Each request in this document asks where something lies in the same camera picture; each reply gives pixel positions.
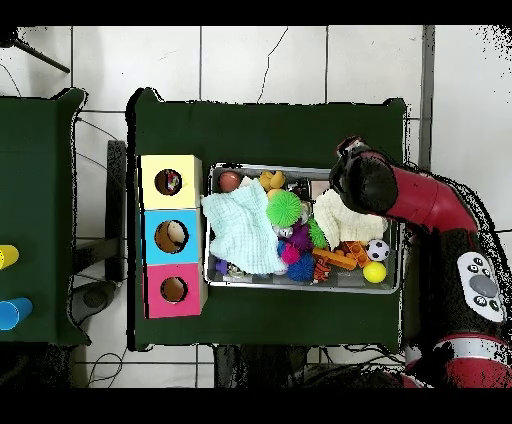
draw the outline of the towel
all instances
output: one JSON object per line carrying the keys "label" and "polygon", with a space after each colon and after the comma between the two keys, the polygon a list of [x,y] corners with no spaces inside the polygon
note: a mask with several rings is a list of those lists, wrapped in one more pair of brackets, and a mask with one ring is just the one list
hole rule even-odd
{"label": "towel", "polygon": [[360,214],[347,208],[333,189],[318,196],[313,205],[313,215],[331,250],[342,241],[381,239],[387,228],[384,218]]}
{"label": "towel", "polygon": [[277,235],[265,210],[268,198],[258,179],[231,193],[214,193],[201,200],[215,239],[210,252],[250,274],[286,270],[277,254]]}

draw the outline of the shape sorter box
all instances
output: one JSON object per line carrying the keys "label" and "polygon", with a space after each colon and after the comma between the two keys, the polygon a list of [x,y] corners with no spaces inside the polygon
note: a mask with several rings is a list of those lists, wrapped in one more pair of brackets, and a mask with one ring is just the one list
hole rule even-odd
{"label": "shape sorter box", "polygon": [[[155,233],[160,224],[174,221],[185,232],[183,249],[176,253],[167,253],[160,249]],[[146,210],[144,212],[144,240],[146,246],[146,264],[168,265],[200,263],[202,261],[202,232],[200,209]]]}
{"label": "shape sorter box", "polygon": [[[208,286],[200,264],[148,265],[148,318],[172,318],[200,315]],[[185,296],[179,302],[169,302],[162,293],[162,285],[168,278],[179,278],[186,286]]]}
{"label": "shape sorter box", "polygon": [[195,156],[143,155],[139,172],[145,210],[200,207],[203,171]]}

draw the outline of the table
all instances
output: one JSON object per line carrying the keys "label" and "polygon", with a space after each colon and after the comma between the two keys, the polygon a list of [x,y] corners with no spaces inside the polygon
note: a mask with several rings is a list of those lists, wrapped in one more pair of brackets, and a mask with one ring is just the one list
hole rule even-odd
{"label": "table", "polygon": [[90,343],[68,317],[72,282],[72,129],[85,92],[52,99],[0,98],[0,244],[20,258],[0,271],[0,299],[28,297],[34,310],[0,342]]}
{"label": "table", "polygon": [[396,352],[400,290],[364,295],[210,287],[200,316],[144,319],[134,170],[135,157],[142,154],[193,154],[202,160],[203,175],[215,162],[330,168],[337,160],[337,144],[354,134],[402,163],[405,111],[402,99],[383,105],[244,106],[164,102],[153,89],[137,90],[127,106],[129,348],[191,343],[382,343]]}

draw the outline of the light blue cloth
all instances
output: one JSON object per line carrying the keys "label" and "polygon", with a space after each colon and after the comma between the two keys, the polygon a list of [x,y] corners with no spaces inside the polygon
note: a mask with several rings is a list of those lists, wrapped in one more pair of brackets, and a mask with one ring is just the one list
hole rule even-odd
{"label": "light blue cloth", "polygon": [[277,235],[265,213],[268,199],[257,179],[231,193],[214,193],[201,200],[215,240],[212,255],[250,274],[286,270],[277,254]]}

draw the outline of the soccer ball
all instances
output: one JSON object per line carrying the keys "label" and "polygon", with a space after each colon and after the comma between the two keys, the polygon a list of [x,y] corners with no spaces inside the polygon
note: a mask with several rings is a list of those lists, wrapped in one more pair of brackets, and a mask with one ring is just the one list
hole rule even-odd
{"label": "soccer ball", "polygon": [[389,256],[389,246],[382,240],[372,240],[366,246],[366,254],[372,261],[382,262]]}

